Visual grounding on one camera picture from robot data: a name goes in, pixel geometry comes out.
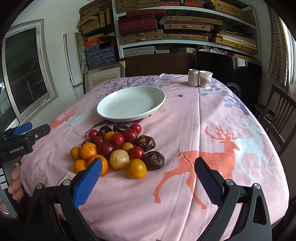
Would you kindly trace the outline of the person's left hand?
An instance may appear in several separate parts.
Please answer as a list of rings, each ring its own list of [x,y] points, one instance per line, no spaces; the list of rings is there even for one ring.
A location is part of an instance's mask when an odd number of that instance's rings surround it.
[[[8,192],[17,202],[20,202],[23,197],[22,180],[20,178],[21,159],[22,157],[18,157],[14,160],[14,168],[11,171],[12,183],[8,187]]]

